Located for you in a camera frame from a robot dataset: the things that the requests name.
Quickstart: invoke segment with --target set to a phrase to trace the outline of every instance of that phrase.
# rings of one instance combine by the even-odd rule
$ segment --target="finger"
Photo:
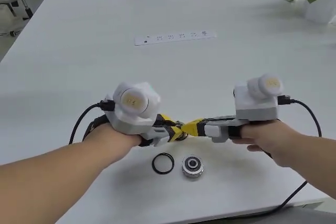
[[[244,125],[241,128],[240,135],[242,138],[256,138],[256,127],[254,125]]]
[[[261,148],[258,145],[252,144],[252,145],[248,145],[247,149],[250,152],[262,152]]]
[[[254,139],[251,138],[232,139],[232,142],[235,144],[255,144]]]

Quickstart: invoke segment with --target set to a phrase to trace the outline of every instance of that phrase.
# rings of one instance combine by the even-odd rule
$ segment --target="white table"
[[[210,29],[218,38],[134,46],[137,35]],[[161,111],[190,121],[234,113],[233,86],[264,72],[311,106],[324,136],[336,138],[335,27],[300,17],[284,0],[45,0],[0,64],[0,163],[67,144],[80,113],[121,81],[150,82]],[[101,112],[90,113],[77,133]],[[296,105],[281,119],[316,134]],[[155,174],[152,158],[172,154],[175,169]],[[205,162],[196,182],[181,161]],[[188,223],[270,209],[303,179],[263,153],[231,142],[189,138],[135,148],[106,169],[59,223]],[[326,195],[307,186],[293,205]]]

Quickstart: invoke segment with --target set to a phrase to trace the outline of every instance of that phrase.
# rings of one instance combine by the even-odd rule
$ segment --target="metal bearing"
[[[198,178],[203,174],[204,164],[199,157],[186,156],[182,161],[182,171],[188,178]]]

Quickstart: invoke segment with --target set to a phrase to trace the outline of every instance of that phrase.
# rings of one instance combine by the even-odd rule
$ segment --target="black cable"
[[[317,128],[317,131],[318,131],[318,136],[322,137],[322,131],[321,131],[321,126],[319,124],[319,121],[317,120],[313,111],[305,103],[303,103],[301,101],[298,101],[298,100],[290,99],[289,97],[284,96],[284,95],[282,95],[281,97],[278,97],[278,99],[282,99],[282,102],[279,103],[279,105],[296,103],[296,104],[299,104],[299,105],[303,106],[309,112],[311,117],[313,118],[314,123],[315,123],[316,128]],[[251,214],[251,215],[226,217],[226,218],[223,218],[223,220],[241,220],[241,219],[249,219],[249,218],[264,217],[264,216],[272,215],[275,212],[281,210],[299,191],[301,191],[305,187],[305,185],[307,183],[308,183],[307,181],[303,182],[281,205],[279,205],[279,206],[277,206],[277,207],[275,207],[275,208],[273,208],[269,211],[265,211],[265,212],[261,212],[261,213],[257,213],[257,214]]]
[[[317,131],[318,131],[318,136],[322,137],[322,130],[321,130],[321,126],[319,124],[319,121],[317,120],[316,116],[314,115],[313,111],[308,107],[308,105],[306,105],[305,103],[298,101],[298,100],[294,100],[294,99],[290,99],[290,103],[297,103],[301,106],[303,106],[306,110],[308,110],[309,114],[311,115],[311,117],[314,120],[314,123],[316,125]]]
[[[77,120],[77,122],[75,123],[75,126],[73,127],[73,130],[72,130],[72,133],[71,133],[71,137],[70,137],[70,141],[69,141],[69,144],[72,144],[73,143],[73,139],[75,137],[75,133],[76,133],[76,130],[80,124],[80,122],[83,120],[84,116],[89,113],[90,110],[94,109],[94,108],[98,108],[100,106],[99,103],[96,103],[96,104],[93,104],[91,105],[90,107],[88,107],[83,113],[82,115],[80,115],[79,119]]]

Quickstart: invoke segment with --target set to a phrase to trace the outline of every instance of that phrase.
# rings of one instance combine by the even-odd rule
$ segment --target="chair leg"
[[[21,0],[23,5],[25,6],[25,10],[26,10],[26,13],[29,17],[29,19],[31,19],[33,17],[33,12],[32,12],[32,9],[29,8],[29,6],[27,5],[27,2],[25,0]]]
[[[9,8],[9,10],[11,11],[11,13],[13,14],[14,17],[16,17],[16,13],[14,11],[14,9],[12,8],[11,4],[6,4]]]

